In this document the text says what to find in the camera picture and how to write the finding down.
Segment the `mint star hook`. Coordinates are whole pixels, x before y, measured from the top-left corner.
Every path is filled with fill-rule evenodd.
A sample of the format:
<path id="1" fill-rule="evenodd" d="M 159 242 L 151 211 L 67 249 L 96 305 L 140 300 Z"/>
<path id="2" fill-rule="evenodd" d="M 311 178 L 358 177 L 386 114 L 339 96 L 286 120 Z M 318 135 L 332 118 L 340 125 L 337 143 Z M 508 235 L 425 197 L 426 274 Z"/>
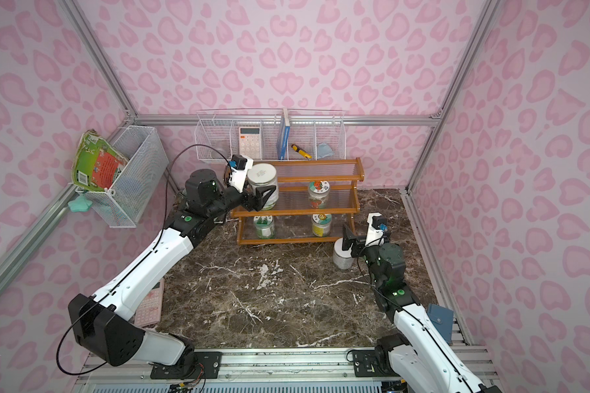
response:
<path id="1" fill-rule="evenodd" d="M 68 207 L 73 213 L 87 213 L 93 207 L 93 202 L 87 198 L 86 193 L 79 193 L 77 197 L 68 202 Z"/>

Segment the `yellow utility knife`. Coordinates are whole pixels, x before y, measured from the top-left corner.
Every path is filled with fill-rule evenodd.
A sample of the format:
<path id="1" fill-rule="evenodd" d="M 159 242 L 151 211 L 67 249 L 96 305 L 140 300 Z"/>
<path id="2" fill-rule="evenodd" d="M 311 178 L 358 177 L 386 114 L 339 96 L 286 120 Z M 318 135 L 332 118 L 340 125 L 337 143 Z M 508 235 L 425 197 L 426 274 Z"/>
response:
<path id="1" fill-rule="evenodd" d="M 306 160 L 312 159 L 311 154 L 306 152 L 304 149 L 299 147 L 297 144 L 292 144 L 291 149 L 293 149 L 297 154 L 299 154 L 301 157 L 305 158 Z"/>

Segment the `white mesh side basket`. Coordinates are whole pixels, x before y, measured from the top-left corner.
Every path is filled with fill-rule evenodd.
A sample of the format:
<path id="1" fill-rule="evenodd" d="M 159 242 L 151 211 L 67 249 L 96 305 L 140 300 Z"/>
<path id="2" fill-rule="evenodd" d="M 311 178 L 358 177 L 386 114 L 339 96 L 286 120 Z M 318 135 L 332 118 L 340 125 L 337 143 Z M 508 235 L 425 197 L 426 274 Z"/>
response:
<path id="1" fill-rule="evenodd" d="M 131 125 L 112 146 L 129 159 L 126 168 L 110 188 L 84 196 L 110 227 L 131 229 L 142 218 L 169 161 L 154 127 Z"/>

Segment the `light blue cup in basket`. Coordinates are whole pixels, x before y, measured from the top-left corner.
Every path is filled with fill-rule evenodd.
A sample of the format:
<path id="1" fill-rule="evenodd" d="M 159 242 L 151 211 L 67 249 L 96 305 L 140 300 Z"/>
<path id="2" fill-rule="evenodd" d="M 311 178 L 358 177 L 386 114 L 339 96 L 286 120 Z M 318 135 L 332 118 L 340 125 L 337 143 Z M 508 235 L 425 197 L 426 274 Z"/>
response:
<path id="1" fill-rule="evenodd" d="M 317 149 L 316 149 L 317 160 L 322 160 L 322 159 L 333 157 L 333 156 L 334 156 L 334 150 L 332 149 L 332 147 L 329 144 L 323 142 L 317 146 Z"/>

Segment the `red-lid jar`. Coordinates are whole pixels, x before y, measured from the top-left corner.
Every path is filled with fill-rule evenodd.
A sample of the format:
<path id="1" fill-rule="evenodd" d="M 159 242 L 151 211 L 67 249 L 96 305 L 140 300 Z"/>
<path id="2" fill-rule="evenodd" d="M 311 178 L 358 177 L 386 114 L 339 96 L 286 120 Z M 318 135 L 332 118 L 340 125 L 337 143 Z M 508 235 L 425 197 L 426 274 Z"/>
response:
<path id="1" fill-rule="evenodd" d="M 324 209 L 328 205 L 331 186 L 328 181 L 316 180 L 308 184 L 308 199 L 314 209 Z"/>

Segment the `wooden three-tier shelf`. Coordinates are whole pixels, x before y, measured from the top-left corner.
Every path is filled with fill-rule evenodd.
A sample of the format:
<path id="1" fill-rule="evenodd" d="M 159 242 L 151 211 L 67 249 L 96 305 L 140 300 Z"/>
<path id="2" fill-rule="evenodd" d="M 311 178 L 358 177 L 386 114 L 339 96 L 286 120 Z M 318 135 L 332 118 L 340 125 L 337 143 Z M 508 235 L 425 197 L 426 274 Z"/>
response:
<path id="1" fill-rule="evenodd" d="M 361 209 L 357 186 L 365 180 L 361 159 L 270 160 L 268 163 L 277 170 L 279 199 L 273 209 L 260 214 L 274 217 L 275 234 L 269 239 L 258 237 L 253 224 L 257 212 L 238 208 L 232 211 L 232 217 L 239 221 L 239 245 L 334 242 L 342 237 L 344 224 L 356 230 L 355 216 Z M 329 201 L 324 209 L 314 208 L 309 200 L 308 185 L 313 181 L 329 182 Z M 317 237 L 314 234 L 312 216 L 315 214 L 332 215 L 329 235 Z"/>

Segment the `sunflower jar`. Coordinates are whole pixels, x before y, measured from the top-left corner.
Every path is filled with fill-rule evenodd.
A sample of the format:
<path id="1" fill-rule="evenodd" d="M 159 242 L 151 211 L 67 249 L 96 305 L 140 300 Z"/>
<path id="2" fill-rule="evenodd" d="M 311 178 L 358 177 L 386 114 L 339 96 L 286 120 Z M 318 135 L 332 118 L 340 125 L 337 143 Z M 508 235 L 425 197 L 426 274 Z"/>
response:
<path id="1" fill-rule="evenodd" d="M 311 216 L 312 233 L 316 237 L 328 237 L 331 232 L 333 216 L 331 214 L 315 214 Z"/>

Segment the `blue book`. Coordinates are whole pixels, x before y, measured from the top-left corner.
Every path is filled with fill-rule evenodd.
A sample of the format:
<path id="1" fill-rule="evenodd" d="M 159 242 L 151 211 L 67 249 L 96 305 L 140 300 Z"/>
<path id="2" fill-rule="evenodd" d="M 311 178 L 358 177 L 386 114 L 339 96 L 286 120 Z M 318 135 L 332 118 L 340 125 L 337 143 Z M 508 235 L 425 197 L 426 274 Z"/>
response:
<path id="1" fill-rule="evenodd" d="M 291 129 L 290 118 L 288 114 L 288 109 L 284 108 L 282 110 L 281 122 L 280 122 L 280 130 L 277 135 L 277 142 L 276 142 L 276 150 L 277 150 L 277 157 L 278 160 L 285 160 L 286 159 L 286 151 L 288 147 L 288 138 Z"/>

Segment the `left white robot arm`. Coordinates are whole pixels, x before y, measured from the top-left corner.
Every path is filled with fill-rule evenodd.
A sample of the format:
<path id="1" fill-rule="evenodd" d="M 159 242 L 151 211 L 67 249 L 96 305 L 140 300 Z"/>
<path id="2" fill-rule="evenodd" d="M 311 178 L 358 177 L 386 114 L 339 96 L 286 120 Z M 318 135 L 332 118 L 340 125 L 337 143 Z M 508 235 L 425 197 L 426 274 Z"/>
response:
<path id="1" fill-rule="evenodd" d="M 155 241 L 93 295 L 78 294 L 70 301 L 67 331 L 105 365 L 147 362 L 153 379 L 205 376 L 189 339 L 146 330 L 131 319 L 155 285 L 214 229 L 216 219 L 239 206 L 261 211 L 275 191 L 274 185 L 250 188 L 245 170 L 232 169 L 226 184 L 214 170 L 193 172 L 183 207 L 165 219 Z"/>

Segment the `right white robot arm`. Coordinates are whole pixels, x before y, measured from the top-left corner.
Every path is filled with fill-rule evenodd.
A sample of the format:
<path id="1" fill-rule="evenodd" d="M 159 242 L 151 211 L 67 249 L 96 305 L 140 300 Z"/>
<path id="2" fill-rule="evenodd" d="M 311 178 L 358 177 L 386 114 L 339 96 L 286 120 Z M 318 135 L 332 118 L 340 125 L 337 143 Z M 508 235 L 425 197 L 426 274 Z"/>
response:
<path id="1" fill-rule="evenodd" d="M 414 392 L 501 391 L 485 385 L 444 340 L 405 280 L 403 249 L 390 241 L 387 220 L 380 215 L 373 220 L 365 236 L 344 225 L 342 249 L 365 260 L 378 308 L 398 330 L 378 340 L 379 365 L 404 379 Z"/>

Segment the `white calculator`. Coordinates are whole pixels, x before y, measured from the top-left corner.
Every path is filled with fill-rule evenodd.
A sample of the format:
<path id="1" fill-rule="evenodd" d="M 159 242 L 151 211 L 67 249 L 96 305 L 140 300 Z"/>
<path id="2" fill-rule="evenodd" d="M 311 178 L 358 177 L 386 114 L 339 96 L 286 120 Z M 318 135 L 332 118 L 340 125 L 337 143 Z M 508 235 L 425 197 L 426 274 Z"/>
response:
<path id="1" fill-rule="evenodd" d="M 254 160 L 262 158 L 262 129 L 260 126 L 239 128 L 239 153 Z"/>

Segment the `bottom left green-lid jar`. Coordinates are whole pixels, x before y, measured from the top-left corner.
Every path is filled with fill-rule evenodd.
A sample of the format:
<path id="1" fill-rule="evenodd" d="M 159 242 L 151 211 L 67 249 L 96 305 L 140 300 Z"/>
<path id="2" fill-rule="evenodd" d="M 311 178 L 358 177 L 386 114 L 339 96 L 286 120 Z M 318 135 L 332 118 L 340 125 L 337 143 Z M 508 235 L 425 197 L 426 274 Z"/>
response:
<path id="1" fill-rule="evenodd" d="M 272 239 L 275 237 L 275 219 L 273 215 L 255 216 L 253 225 L 259 239 Z"/>

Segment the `seed jar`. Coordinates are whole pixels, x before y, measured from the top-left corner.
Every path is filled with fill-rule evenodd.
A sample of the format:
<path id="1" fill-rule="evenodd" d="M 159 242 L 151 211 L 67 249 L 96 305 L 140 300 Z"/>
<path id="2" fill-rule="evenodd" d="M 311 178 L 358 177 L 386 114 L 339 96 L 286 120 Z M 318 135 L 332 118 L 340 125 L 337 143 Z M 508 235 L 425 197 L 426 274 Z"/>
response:
<path id="1" fill-rule="evenodd" d="M 271 164 L 254 163 L 249 172 L 247 172 L 247 181 L 253 191 L 256 191 L 257 187 L 275 186 L 275 191 L 263 207 L 264 211 L 272 210 L 279 200 L 277 169 Z"/>
<path id="2" fill-rule="evenodd" d="M 334 243 L 333 262 L 340 270 L 350 270 L 354 264 L 355 258 L 352 257 L 351 251 L 343 249 L 343 240 L 337 239 Z"/>

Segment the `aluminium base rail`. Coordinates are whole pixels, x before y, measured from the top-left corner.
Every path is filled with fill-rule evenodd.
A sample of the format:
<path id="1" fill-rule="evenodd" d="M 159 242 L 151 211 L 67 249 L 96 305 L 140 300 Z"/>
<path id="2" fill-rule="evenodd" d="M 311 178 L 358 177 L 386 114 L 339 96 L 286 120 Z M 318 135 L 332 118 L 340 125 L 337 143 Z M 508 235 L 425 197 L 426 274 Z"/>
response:
<path id="1" fill-rule="evenodd" d="M 348 348 L 223 349 L 221 359 L 206 365 L 215 378 L 154 380 L 152 366 L 138 361 L 114 368 L 94 367 L 87 360 L 85 375 L 74 392 L 381 392 L 396 391 L 400 377 L 355 374 Z"/>

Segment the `green snack packet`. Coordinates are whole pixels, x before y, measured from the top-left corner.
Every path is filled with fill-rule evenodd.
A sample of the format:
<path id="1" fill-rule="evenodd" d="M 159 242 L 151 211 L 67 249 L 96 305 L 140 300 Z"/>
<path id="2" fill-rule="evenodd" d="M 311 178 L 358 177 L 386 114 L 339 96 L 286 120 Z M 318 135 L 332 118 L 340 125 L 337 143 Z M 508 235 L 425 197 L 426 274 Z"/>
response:
<path id="1" fill-rule="evenodd" d="M 94 129 L 86 131 L 78 145 L 72 182 L 87 192 L 105 192 L 128 165 L 128 158 Z"/>

